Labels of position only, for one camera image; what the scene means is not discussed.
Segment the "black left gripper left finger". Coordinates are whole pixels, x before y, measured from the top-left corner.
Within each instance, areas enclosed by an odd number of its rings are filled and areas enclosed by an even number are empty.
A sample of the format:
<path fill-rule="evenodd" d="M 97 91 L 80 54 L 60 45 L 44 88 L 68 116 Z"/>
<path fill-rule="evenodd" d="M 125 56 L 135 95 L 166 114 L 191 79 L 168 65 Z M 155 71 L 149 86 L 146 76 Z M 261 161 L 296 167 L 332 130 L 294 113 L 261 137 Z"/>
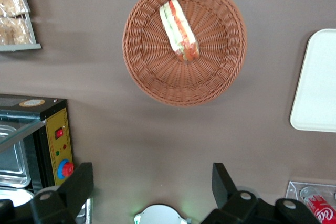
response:
<path fill-rule="evenodd" d="M 93 164 L 80 164 L 57 190 L 45 188 L 30 201 L 34 223 L 75 223 L 93 187 Z"/>

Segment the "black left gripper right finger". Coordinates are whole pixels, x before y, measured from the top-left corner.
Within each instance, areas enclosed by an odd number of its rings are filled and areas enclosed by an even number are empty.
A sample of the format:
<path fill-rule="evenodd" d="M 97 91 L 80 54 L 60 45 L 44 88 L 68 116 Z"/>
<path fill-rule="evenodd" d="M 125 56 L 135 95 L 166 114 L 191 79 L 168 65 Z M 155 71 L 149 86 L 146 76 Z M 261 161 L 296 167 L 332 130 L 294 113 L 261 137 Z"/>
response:
<path fill-rule="evenodd" d="M 217 208 L 202 223 L 267 223 L 260 215 L 259 199 L 251 192 L 238 190 L 222 163 L 212 168 L 212 192 Z"/>

